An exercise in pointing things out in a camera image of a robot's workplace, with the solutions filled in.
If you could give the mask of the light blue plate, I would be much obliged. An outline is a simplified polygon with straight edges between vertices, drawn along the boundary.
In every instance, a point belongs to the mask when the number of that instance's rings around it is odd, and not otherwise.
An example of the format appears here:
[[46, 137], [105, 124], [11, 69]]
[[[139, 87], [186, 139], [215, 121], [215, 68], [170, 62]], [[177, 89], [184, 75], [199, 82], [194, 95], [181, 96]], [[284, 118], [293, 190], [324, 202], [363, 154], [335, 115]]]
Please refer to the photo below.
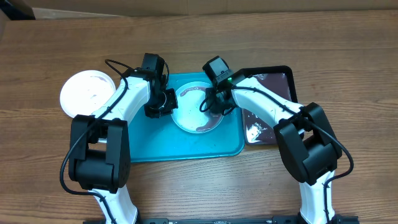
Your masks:
[[222, 115], [200, 111], [209, 87], [206, 82], [189, 82], [176, 91], [178, 108], [173, 110], [172, 119], [179, 128], [198, 134], [211, 131], [221, 123]]

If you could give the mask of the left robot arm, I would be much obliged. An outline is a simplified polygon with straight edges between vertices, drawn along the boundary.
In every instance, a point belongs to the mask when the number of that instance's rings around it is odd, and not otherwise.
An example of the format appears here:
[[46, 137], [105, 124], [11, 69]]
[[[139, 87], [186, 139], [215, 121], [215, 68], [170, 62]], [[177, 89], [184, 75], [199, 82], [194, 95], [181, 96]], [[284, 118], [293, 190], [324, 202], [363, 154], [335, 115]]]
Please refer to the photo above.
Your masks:
[[93, 196], [99, 203], [105, 223], [137, 223], [139, 211], [126, 187], [131, 155], [129, 123], [141, 108], [159, 118], [176, 107], [169, 77], [157, 70], [129, 69], [121, 75], [107, 101], [90, 115], [78, 114], [71, 123], [70, 149], [60, 173], [78, 182], [81, 191], [64, 190], [73, 195]]

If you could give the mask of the white plate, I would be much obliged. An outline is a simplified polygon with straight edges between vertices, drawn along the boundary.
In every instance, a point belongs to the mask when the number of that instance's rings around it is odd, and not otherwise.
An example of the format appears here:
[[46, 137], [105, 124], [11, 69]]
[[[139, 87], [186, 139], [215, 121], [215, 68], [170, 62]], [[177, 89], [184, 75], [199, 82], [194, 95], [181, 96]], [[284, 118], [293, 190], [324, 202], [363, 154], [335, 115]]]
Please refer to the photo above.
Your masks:
[[60, 105], [72, 118], [78, 114], [90, 115], [101, 108], [115, 91], [115, 84], [107, 74], [84, 70], [64, 83], [60, 91]]

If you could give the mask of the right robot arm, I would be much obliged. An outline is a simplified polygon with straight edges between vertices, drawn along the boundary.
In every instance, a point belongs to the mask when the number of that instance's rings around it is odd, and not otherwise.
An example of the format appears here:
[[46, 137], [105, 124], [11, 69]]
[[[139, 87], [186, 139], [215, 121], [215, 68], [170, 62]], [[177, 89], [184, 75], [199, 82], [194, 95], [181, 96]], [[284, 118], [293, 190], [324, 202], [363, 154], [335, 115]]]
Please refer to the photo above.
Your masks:
[[288, 66], [242, 68], [203, 67], [211, 81], [204, 104], [222, 114], [234, 108], [248, 110], [273, 128], [282, 162], [299, 182], [305, 223], [332, 223], [331, 183], [337, 178], [337, 160], [345, 149], [336, 139], [322, 107], [289, 101], [260, 83], [260, 75], [291, 72]]

